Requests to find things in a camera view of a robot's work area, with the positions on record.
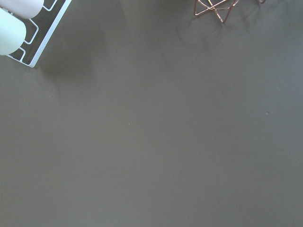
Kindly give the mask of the pale pink cup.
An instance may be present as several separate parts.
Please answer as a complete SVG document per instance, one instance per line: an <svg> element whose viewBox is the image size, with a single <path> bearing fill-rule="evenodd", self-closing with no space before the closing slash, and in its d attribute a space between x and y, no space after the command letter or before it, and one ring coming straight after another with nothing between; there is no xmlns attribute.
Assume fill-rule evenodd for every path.
<svg viewBox="0 0 303 227"><path fill-rule="evenodd" d="M44 0L0 0L0 6L23 18L34 18L42 9Z"/></svg>

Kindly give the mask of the pale green cup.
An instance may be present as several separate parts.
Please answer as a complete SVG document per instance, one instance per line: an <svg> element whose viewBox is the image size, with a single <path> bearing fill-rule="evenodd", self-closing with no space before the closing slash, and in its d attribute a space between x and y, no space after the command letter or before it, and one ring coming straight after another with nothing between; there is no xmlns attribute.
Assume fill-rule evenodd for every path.
<svg viewBox="0 0 303 227"><path fill-rule="evenodd" d="M25 24L0 9L0 54L8 55L15 52L24 42L26 37Z"/></svg>

